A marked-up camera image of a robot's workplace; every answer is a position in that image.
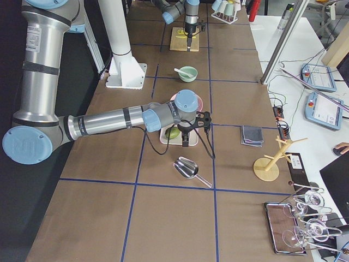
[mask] ur logo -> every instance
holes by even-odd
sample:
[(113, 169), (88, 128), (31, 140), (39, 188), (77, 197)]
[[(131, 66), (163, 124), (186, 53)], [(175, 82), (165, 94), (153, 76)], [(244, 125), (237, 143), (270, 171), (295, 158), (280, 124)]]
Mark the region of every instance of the ur logo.
[(13, 150), (18, 156), (32, 157), (35, 155), (35, 141), (32, 138), (13, 140)]

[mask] green bowl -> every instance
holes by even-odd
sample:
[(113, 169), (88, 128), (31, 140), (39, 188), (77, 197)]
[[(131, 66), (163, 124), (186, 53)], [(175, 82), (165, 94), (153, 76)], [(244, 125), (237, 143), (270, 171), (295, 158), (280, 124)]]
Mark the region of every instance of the green bowl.
[(182, 67), (181, 71), (192, 74), (194, 76), (193, 78), (190, 78), (187, 75), (184, 75), (182, 73), (178, 73), (179, 78), (184, 82), (193, 82), (197, 77), (197, 70), (194, 67)]

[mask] white table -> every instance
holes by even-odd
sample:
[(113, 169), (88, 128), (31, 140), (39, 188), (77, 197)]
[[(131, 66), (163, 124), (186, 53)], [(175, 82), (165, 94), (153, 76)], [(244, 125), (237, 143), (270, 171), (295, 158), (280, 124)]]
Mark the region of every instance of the white table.
[[(277, 29), (279, 21), (280, 17), (276, 16), (256, 16), (255, 21), (250, 23), (263, 71), (268, 64), (264, 61), (270, 60), (270, 57), (282, 33)], [(306, 18), (301, 18), (296, 30), (293, 32), (288, 43), (286, 44), (280, 61), (304, 60), (316, 55), (322, 49), (323, 46), (314, 30), (311, 28), (308, 20)], [(325, 53), (323, 52), (319, 56), (316, 56), (316, 58), (310, 63), (322, 64), (321, 57), (324, 54)], [(284, 62), (285, 70), (293, 75), (299, 75), (302, 64), (308, 61), (309, 59), (305, 62)], [(334, 72), (333, 76), (336, 80), (342, 80), (342, 77), (338, 71)], [(336, 82), (336, 86), (338, 90), (329, 95), (338, 97), (344, 100), (345, 104), (349, 104), (349, 88), (344, 82)], [(326, 206), (333, 208), (334, 212), (341, 217), (341, 213), (334, 204), (333, 199), (327, 192), (321, 179), (320, 170), (337, 157), (332, 152), (332, 148), (340, 142), (349, 141), (349, 121), (343, 120), (342, 127), (339, 131), (332, 131), (308, 121), (304, 116), (304, 107), (306, 98), (311, 91), (305, 90), (301, 97), (303, 89), (303, 86), (295, 80), (285, 78), (283, 76), (277, 76), (269, 83), (270, 91), (281, 93), (286, 97), (287, 104), (284, 105), (284, 116), (285, 121), (289, 125), (292, 123), (292, 116), (294, 114), (290, 133), (292, 140), (308, 138), (305, 141), (292, 145), (289, 151), (300, 153), (308, 180), (316, 182), (320, 187), (325, 188), (324, 198)], [(276, 97), (284, 102), (284, 98), (282, 96), (276, 95)], [(317, 252), (313, 252), (313, 256), (314, 261), (321, 261), (321, 258)]]

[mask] brown table surface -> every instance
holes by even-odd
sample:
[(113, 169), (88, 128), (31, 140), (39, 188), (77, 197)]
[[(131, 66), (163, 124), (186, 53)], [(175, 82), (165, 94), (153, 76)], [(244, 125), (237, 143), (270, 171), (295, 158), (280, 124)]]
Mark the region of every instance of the brown table surface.
[[(285, 160), (273, 182), (254, 175), (253, 163), (274, 155), (278, 131), (245, 9), (224, 24), (200, 5), (199, 52), (169, 51), (171, 28), (149, 2), (133, 2), (127, 17), (131, 48), (148, 70), (142, 90), (105, 87), (101, 80), (88, 114), (165, 102), (193, 90), (212, 114), (216, 159), (203, 145), (170, 146), (157, 155), (138, 129), (80, 138), (74, 143), (27, 261), (312, 261), (273, 253), (263, 203), (280, 201), (293, 189)], [(194, 66), (192, 83), (174, 67)], [(264, 144), (240, 144), (242, 125), (262, 127)], [(159, 132), (149, 133), (163, 151)], [(183, 178), (172, 166), (194, 160), (208, 189)]]

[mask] metal scoop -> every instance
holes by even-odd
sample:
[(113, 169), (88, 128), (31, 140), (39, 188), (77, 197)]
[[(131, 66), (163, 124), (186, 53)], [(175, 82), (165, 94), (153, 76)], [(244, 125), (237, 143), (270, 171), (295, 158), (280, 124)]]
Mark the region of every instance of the metal scoop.
[(173, 166), (178, 170), (178, 172), (185, 178), (192, 179), (196, 177), (207, 187), (212, 188), (212, 184), (206, 179), (198, 175), (198, 166), (197, 164), (185, 157), (179, 157), (174, 163)]

